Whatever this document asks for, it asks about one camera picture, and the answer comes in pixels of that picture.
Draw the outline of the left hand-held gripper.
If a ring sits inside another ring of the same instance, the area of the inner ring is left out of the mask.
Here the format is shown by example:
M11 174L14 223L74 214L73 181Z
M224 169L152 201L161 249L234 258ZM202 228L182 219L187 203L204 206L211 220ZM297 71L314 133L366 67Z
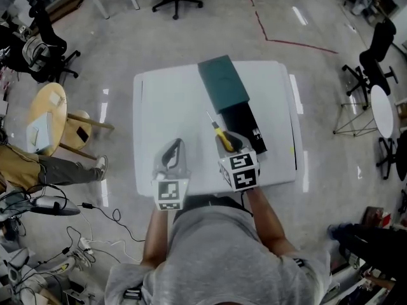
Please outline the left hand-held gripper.
M176 138L166 143L154 158L151 185L157 209L182 210L189 182L185 143Z

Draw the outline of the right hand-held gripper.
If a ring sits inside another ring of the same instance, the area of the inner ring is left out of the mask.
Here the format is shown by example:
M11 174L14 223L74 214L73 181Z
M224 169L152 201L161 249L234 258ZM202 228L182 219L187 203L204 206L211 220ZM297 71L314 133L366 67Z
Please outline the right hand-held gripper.
M231 187L233 192L245 191L259 186L259 163L254 151L241 153L245 148L251 150L251 143L245 136L228 132L228 140L235 153L227 157L227 150L219 137L215 136L217 153L219 155L219 167L223 179Z

